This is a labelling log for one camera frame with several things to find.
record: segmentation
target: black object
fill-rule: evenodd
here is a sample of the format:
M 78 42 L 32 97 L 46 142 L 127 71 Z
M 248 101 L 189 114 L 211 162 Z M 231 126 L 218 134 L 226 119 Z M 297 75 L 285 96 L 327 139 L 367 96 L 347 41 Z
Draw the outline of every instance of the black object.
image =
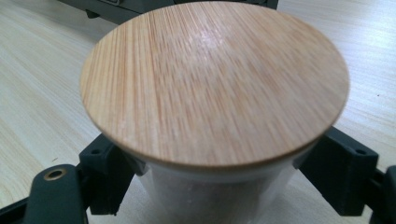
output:
M 94 215 L 116 215 L 134 174 L 145 163 L 100 134 L 79 154 L 80 164 L 51 167 L 35 177 L 30 197 L 0 209 L 0 223 L 88 223 Z M 340 216 L 360 216 L 365 204 L 371 224 L 396 223 L 396 166 L 376 170 L 378 155 L 331 128 L 301 166 L 303 174 Z
M 133 167 L 141 174 L 144 164 L 127 160 L 102 134 L 79 159 L 77 167 L 63 164 L 39 173 L 29 198 L 0 210 L 0 223 L 83 224 L 88 223 L 88 207 L 93 215 L 116 215 L 134 177 Z
M 151 10 L 176 4 L 197 2 L 197 0 L 59 0 L 72 7 L 87 12 L 88 18 L 102 17 L 105 20 L 121 24 Z M 239 0 L 248 4 L 277 8 L 278 0 Z
M 300 170 L 340 216 L 361 216 L 373 210 L 371 223 L 396 223 L 396 166 L 384 175 L 378 154 L 331 127 Z

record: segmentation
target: screw hole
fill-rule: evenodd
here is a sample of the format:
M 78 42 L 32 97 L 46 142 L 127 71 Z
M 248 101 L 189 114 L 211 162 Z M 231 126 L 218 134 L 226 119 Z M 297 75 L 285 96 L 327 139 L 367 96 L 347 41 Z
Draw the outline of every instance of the screw hole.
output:
M 46 173 L 44 175 L 44 179 L 47 180 L 47 181 L 56 180 L 56 179 L 61 178 L 65 174 L 66 174 L 66 170 L 65 169 L 51 170 L 51 171 L 49 171 L 48 173 Z
M 366 155 L 367 154 L 367 152 L 362 150 L 362 149 L 356 149 L 356 152 L 361 154 L 361 155 Z
M 100 153 L 100 149 L 94 149 L 92 152 L 91 152 L 91 154 L 93 154 L 93 155 L 97 155 L 97 154 L 99 154 Z

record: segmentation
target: desk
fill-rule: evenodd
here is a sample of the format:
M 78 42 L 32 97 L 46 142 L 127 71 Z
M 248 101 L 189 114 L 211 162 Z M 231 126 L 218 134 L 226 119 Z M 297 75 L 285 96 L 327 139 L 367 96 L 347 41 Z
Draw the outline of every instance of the desk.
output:
M 351 88 L 335 127 L 396 163 L 396 2 L 280 0 L 278 10 L 318 28 L 340 49 Z M 99 134 L 78 92 L 84 59 L 115 27 L 52 0 L 0 1 L 0 207 L 29 193 L 34 176 L 78 153 Z M 117 217 L 90 223 L 161 223 L 138 178 Z M 266 223 L 367 223 L 339 217 L 297 172 L 267 211 Z

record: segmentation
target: bamboo lid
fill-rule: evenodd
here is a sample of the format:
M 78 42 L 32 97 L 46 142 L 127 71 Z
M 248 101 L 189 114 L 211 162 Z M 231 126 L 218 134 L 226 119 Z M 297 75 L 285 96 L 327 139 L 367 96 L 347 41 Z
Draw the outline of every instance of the bamboo lid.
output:
M 157 9 L 105 36 L 81 74 L 95 125 L 146 161 L 199 169 L 278 161 L 317 140 L 348 93 L 320 32 L 248 4 Z

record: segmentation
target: black clamp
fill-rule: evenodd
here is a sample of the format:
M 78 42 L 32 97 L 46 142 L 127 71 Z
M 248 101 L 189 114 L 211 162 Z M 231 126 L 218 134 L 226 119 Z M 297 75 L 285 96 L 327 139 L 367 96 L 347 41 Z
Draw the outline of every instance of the black clamp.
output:
M 100 134 L 80 154 L 80 164 L 50 167 L 33 180 L 29 198 L 0 210 L 5 224 L 85 224 L 93 215 L 116 215 L 134 174 L 145 164 Z
M 377 161 L 376 152 L 331 128 L 300 170 L 340 216 L 361 216 L 367 204 L 370 223 L 396 223 L 396 166 L 383 174 Z

